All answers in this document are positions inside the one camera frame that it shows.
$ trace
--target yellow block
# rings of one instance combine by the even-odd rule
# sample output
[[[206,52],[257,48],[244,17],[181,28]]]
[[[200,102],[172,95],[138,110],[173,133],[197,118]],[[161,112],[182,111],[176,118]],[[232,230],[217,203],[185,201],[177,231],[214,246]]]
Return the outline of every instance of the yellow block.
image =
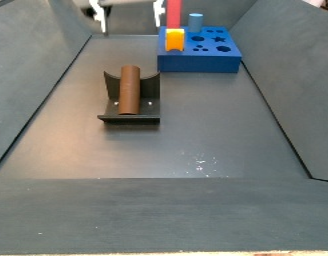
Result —
[[[182,28],[168,28],[166,29],[166,43],[165,50],[184,50],[184,35],[185,31]]]

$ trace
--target blue pegboard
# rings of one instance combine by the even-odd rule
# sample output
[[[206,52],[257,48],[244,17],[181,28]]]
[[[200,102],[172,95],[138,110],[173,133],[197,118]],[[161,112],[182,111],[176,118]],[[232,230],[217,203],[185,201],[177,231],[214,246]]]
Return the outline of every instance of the blue pegboard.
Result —
[[[236,73],[241,53],[224,27],[202,27],[200,33],[185,30],[184,51],[165,51],[165,29],[160,27],[157,69],[160,72]]]

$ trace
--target gray wall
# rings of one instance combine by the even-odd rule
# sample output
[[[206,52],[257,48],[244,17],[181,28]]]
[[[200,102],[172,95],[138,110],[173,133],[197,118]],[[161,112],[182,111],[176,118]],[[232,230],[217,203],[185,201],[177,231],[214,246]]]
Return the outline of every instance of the gray wall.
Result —
[[[0,7],[0,158],[89,39],[74,8],[67,0]]]
[[[109,34],[154,35],[153,3],[114,5],[108,21]]]
[[[186,26],[189,13],[197,12],[204,14],[204,26],[230,28],[256,1],[182,0],[181,25]],[[162,25],[165,25],[165,19],[165,15],[162,15]]]
[[[230,32],[311,175],[328,180],[328,13],[259,0]]]

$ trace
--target black holder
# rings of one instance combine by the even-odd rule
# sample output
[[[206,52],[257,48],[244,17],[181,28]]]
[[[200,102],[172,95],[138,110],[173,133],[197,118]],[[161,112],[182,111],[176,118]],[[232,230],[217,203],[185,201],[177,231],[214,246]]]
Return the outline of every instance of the black holder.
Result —
[[[140,79],[140,114],[118,114],[120,77],[106,72],[105,85],[108,91],[108,103],[105,114],[97,118],[114,124],[157,124],[160,123],[160,73]]]

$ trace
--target brown cylinder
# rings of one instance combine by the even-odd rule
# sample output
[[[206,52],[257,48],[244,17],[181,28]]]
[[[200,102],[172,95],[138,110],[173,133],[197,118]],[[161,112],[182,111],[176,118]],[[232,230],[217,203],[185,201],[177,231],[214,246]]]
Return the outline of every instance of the brown cylinder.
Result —
[[[121,68],[118,115],[137,115],[140,109],[140,68]]]

